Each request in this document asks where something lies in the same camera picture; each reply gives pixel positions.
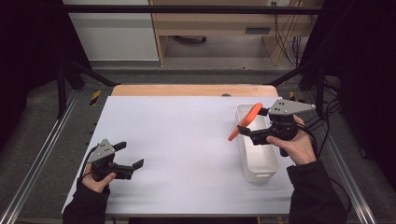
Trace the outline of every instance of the person's right hand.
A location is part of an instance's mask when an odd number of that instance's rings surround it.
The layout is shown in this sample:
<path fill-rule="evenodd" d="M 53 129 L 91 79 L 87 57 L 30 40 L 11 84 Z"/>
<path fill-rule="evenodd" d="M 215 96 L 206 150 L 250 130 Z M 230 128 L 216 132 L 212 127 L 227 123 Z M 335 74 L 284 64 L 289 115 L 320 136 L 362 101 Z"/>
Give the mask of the person's right hand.
<path fill-rule="evenodd" d="M 294 120 L 304 125 L 304 121 L 295 115 Z M 297 135 L 289 141 L 284 141 L 273 136 L 268 136 L 266 140 L 274 146 L 285 149 L 296 165 L 304 165 L 317 160 L 308 133 L 300 129 Z"/>
<path fill-rule="evenodd" d="M 116 178 L 116 173 L 111 173 L 107 175 L 103 180 L 96 182 L 92 177 L 91 171 L 92 164 L 87 163 L 87 166 L 85 168 L 85 175 L 82 178 L 82 184 L 98 193 L 102 193 L 105 186 L 107 186 L 114 178 Z"/>

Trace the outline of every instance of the person's left hand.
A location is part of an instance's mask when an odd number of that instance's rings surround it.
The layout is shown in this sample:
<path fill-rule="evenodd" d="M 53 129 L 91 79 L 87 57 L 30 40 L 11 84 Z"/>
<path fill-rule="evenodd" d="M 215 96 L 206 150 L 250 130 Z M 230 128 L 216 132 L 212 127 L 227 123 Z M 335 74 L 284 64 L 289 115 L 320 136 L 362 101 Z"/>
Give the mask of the person's left hand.
<path fill-rule="evenodd" d="M 91 171 L 92 164 L 87 163 L 87 166 L 85 167 L 84 177 L 82 178 L 82 184 L 98 193 L 102 193 L 105 186 L 107 186 L 114 178 L 116 178 L 116 174 L 111 173 L 107 175 L 103 180 L 96 182 L 90 174 Z"/>

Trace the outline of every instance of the metal frame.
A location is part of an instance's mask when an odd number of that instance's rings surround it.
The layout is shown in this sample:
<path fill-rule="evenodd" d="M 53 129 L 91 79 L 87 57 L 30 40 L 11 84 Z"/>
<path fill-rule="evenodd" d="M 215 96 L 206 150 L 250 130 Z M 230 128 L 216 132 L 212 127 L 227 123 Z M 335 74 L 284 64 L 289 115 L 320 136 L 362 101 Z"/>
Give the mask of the metal frame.
<path fill-rule="evenodd" d="M 332 38 L 334 31 L 337 28 L 337 25 L 342 22 L 343 18 L 350 10 L 351 6 L 354 4 L 353 1 L 348 8 L 347 11 L 343 12 L 344 15 L 340 17 L 339 21 L 332 28 L 328 36 L 322 41 L 315 55 L 313 55 L 313 59 L 308 61 L 307 63 L 301 64 L 298 68 L 293 71 L 288 72 L 285 76 L 265 85 L 273 85 L 278 86 L 284 81 L 301 74 L 307 69 L 311 69 L 314 67 L 318 69 L 318 83 L 317 85 L 321 87 L 323 85 L 323 72 L 320 69 L 320 63 L 323 59 L 326 48 L 328 47 L 328 42 Z M 324 9 L 322 7 L 229 7 L 229 6 L 217 6 L 217 7 L 204 7 L 204 6 L 94 6 L 94 5 L 24 5 L 30 6 L 34 9 L 40 10 L 50 10 L 50 11 L 59 11 L 66 13 L 200 13 L 200 14 L 279 14 L 279 15 L 321 15 L 328 13 L 339 13 L 342 12 L 340 9 Z M 52 41 L 51 44 L 56 45 L 56 40 L 48 39 L 48 41 Z M 55 52 L 55 55 L 64 55 L 65 52 Z M 53 130 L 49 134 L 49 137 L 41 148 L 35 163 L 33 164 L 31 170 L 28 175 L 23 180 L 17 194 L 14 196 L 12 202 L 8 206 L 5 213 L 2 215 L 0 221 L 1 223 L 14 223 L 19 212 L 21 211 L 21 207 L 26 201 L 32 187 L 39 176 L 39 173 L 45 164 L 46 159 L 48 158 L 53 144 L 55 143 L 57 137 L 59 136 L 64 123 L 66 122 L 70 111 L 73 108 L 75 100 L 77 98 L 74 95 L 72 98 L 72 103 L 69 106 L 66 106 L 65 102 L 65 89 L 64 89 L 64 77 L 67 77 L 67 74 L 64 73 L 64 66 L 72 66 L 77 68 L 79 71 L 86 73 L 87 75 L 94 77 L 100 82 L 106 84 L 107 86 L 115 86 L 118 83 L 111 82 L 103 77 L 100 77 L 98 74 L 94 73 L 91 69 L 85 68 L 77 62 L 70 61 L 69 59 L 59 59 L 60 66 L 57 71 L 58 77 L 58 94 L 59 94 L 59 114 L 58 121 L 55 123 Z M 74 89 L 80 89 L 83 86 L 83 83 L 77 84 L 74 83 L 72 86 Z M 322 105 L 322 102 L 318 98 L 318 96 L 322 96 L 322 92 L 317 92 L 317 106 Z M 337 171 L 341 176 L 344 184 L 348 192 L 351 194 L 352 202 L 354 204 L 355 210 L 361 220 L 361 223 L 372 224 L 375 223 L 375 219 L 373 214 L 371 213 L 370 208 L 368 207 L 366 201 L 364 200 L 359 187 L 357 186 L 352 174 L 349 172 L 346 163 L 342 159 L 335 143 L 332 138 L 330 141 L 331 155 L 334 163 L 336 164 Z"/>

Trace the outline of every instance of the black sleeve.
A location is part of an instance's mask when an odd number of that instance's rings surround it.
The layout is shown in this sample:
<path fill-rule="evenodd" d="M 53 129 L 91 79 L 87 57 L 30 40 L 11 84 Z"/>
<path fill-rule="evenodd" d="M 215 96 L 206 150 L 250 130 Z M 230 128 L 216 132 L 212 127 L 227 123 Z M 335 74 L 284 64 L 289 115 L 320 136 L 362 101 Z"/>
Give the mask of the black sleeve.
<path fill-rule="evenodd" d="M 321 161 L 288 167 L 294 186 L 290 224 L 345 224 L 347 211 L 332 187 Z"/>
<path fill-rule="evenodd" d="M 73 201 L 64 209 L 64 224 L 102 224 L 106 222 L 107 199 L 110 189 L 105 187 L 103 193 L 95 192 L 80 184 Z"/>

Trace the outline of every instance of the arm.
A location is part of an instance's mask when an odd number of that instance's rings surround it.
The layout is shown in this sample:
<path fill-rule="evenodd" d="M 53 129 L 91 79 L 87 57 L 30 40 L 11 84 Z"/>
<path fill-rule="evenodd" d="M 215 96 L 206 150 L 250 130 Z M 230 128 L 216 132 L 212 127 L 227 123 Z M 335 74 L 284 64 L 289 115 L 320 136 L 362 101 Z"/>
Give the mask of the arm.
<path fill-rule="evenodd" d="M 304 121 L 294 116 L 296 122 Z M 294 186 L 290 203 L 290 224 L 347 223 L 347 212 L 332 188 L 321 161 L 317 161 L 309 135 L 302 130 L 290 141 L 268 136 L 267 142 L 284 148 L 296 166 L 288 167 Z"/>
<path fill-rule="evenodd" d="M 102 181 L 96 182 L 91 174 L 91 165 L 88 164 L 79 184 L 73 201 L 64 209 L 64 224 L 98 224 L 106 222 L 106 205 L 110 195 L 108 184 L 115 178 L 116 174 L 112 173 L 106 176 Z"/>
<path fill-rule="evenodd" d="M 347 223 L 347 212 L 335 193 L 321 161 L 288 168 L 294 186 L 290 203 L 290 224 Z"/>

